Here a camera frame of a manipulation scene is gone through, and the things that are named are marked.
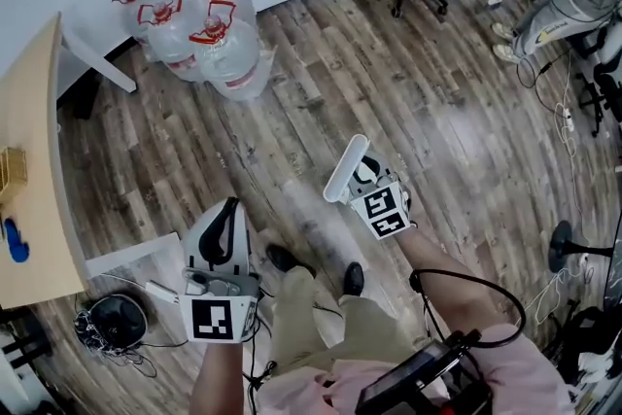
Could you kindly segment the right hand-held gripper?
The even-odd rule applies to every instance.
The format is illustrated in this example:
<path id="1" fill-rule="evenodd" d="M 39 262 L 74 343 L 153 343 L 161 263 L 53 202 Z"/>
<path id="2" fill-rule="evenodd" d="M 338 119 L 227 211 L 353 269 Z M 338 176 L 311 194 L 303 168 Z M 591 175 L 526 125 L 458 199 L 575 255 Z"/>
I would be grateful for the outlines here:
<path id="1" fill-rule="evenodd" d="M 355 167 L 350 184 L 354 188 L 368 188 L 372 173 L 379 182 L 373 190 L 353 197 L 351 208 L 377 240 L 396 235 L 413 226 L 408 215 L 409 194 L 396 177 L 391 177 L 391 165 L 384 156 L 366 152 Z"/>

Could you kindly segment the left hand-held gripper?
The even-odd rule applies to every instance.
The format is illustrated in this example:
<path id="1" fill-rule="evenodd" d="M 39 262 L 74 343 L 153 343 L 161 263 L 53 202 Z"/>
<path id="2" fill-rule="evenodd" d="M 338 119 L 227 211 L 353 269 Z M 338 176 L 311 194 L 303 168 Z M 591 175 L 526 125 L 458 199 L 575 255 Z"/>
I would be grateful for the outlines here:
<path id="1" fill-rule="evenodd" d="M 257 327 L 261 279 L 248 274 L 250 237 L 241 201 L 228 197 L 209 208 L 184 236 L 183 247 L 192 267 L 185 269 L 186 290 L 179 295 L 188 341 L 250 339 Z"/>

